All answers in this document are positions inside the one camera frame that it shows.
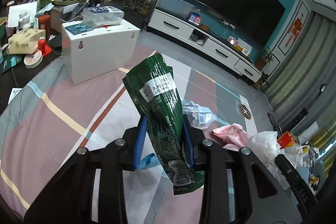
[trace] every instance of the metal screw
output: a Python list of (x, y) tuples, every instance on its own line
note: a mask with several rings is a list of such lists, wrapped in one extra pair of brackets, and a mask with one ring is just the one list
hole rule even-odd
[(124, 139), (118, 139), (115, 141), (115, 144), (118, 146), (123, 146), (126, 143)]
[(211, 146), (213, 144), (213, 142), (209, 139), (204, 139), (202, 142), (205, 146)]
[(241, 149), (241, 152), (244, 154), (244, 155), (249, 155), (251, 153), (251, 150), (247, 147), (243, 147)]
[(86, 153), (86, 148), (85, 147), (80, 147), (77, 149), (77, 153), (80, 155), (84, 155)]

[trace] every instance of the tv stand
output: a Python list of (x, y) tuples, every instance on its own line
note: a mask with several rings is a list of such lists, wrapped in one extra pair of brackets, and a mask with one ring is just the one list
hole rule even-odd
[[(151, 20), (148, 24), (149, 31), (158, 30), (183, 43), (179, 43), (186, 48), (193, 47), (202, 56), (209, 56), (239, 75), (245, 75), (253, 82), (257, 82), (261, 77), (261, 72), (254, 66), (249, 58), (238, 52), (233, 46), (221, 37), (216, 37), (211, 32), (205, 32), (198, 26), (191, 24), (188, 20), (173, 15), (172, 13), (155, 8)], [(202, 37), (203, 44), (197, 44), (191, 40), (191, 35), (197, 33)]]

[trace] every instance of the white tv cabinet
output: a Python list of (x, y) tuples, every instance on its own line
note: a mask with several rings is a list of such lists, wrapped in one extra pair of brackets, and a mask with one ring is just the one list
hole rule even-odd
[[(250, 63), (233, 48), (218, 40), (216, 36), (210, 35), (197, 26), (167, 12), (154, 9), (148, 26), (204, 52), (239, 75), (247, 76), (255, 83), (261, 77), (261, 72), (253, 63)], [(203, 45), (196, 44), (190, 39), (191, 34), (195, 32), (195, 30), (204, 34)]]

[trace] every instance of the round logo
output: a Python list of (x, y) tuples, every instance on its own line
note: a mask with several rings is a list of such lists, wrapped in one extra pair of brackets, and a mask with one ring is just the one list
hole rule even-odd
[(246, 119), (250, 120), (252, 118), (251, 112), (245, 105), (240, 105), (239, 110)]
[(134, 104), (139, 103), (139, 99), (136, 96), (133, 96), (132, 100), (133, 100)]

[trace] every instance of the clear plastic container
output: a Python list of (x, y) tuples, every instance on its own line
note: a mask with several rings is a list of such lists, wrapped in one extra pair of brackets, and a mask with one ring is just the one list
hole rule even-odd
[(183, 0), (160, 0), (158, 7), (175, 15), (187, 18), (195, 6)]
[(124, 18), (124, 12), (112, 6), (85, 8), (83, 23), (91, 28), (118, 25)]

